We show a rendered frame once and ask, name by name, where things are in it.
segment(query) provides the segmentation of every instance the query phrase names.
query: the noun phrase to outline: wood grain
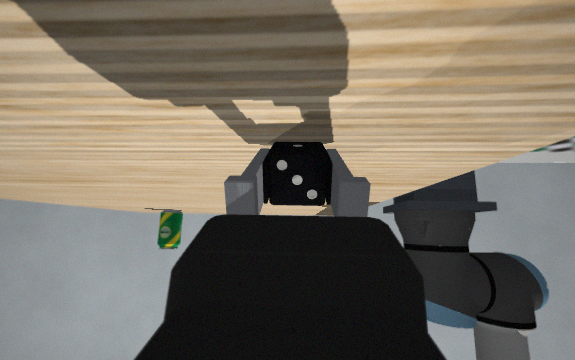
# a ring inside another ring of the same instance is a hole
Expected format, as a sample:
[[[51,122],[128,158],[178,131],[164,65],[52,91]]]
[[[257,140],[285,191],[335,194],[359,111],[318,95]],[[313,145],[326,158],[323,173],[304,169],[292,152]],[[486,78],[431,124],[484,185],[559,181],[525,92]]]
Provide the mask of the wood grain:
[[[0,0],[0,198],[224,213],[327,99],[372,202],[574,136],[575,1]]]

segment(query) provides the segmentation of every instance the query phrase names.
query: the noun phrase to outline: yellow stripe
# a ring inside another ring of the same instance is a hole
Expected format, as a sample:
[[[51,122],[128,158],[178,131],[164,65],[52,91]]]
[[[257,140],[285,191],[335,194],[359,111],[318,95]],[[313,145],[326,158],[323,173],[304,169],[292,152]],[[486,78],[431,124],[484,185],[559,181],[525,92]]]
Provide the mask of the yellow stripe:
[[[178,234],[176,234],[176,236],[174,236],[171,240],[169,240],[167,244],[165,244],[165,247],[174,246],[178,240],[180,240],[180,231],[178,232]]]
[[[172,214],[173,213],[163,213],[163,215],[160,217],[160,226],[163,226],[165,220],[169,219]]]

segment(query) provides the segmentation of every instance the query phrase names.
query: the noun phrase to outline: gray floor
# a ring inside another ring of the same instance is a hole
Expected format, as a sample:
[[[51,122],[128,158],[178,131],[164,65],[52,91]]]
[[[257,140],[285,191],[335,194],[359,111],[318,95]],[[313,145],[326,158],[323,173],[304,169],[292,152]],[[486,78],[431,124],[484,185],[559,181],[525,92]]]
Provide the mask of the gray floor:
[[[548,280],[532,359],[575,359],[575,164],[476,172],[474,252],[520,255]],[[370,208],[400,234],[384,202]],[[131,359],[162,321],[171,267],[214,215],[186,214],[181,248],[160,250],[158,214],[0,200],[0,359]],[[472,330],[429,324],[448,359],[475,359]]]

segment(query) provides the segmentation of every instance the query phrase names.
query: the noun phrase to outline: can label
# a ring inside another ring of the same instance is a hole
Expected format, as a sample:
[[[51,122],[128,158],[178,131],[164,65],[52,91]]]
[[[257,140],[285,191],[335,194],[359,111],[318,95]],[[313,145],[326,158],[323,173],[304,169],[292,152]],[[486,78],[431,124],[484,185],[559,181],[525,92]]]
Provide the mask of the can label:
[[[160,213],[158,246],[161,249],[175,249],[180,245],[180,229],[183,223],[182,212]]]

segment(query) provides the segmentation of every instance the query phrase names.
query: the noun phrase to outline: black die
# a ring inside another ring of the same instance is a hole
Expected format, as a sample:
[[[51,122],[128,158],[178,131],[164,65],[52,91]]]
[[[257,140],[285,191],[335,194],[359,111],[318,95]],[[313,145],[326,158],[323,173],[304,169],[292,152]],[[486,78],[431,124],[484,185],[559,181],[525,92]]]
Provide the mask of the black die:
[[[265,203],[331,203],[332,163],[320,142],[274,143],[263,162]]]

